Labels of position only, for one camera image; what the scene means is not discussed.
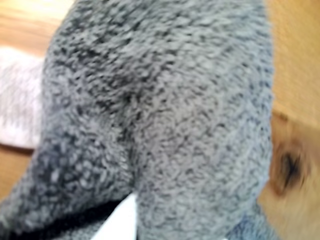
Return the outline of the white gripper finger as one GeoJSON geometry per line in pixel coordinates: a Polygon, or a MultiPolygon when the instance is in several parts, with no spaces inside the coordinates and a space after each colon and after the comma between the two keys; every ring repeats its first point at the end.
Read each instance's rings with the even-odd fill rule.
{"type": "Polygon", "coordinates": [[[136,195],[131,193],[114,209],[101,225],[93,240],[136,240],[137,203],[136,195]]]}

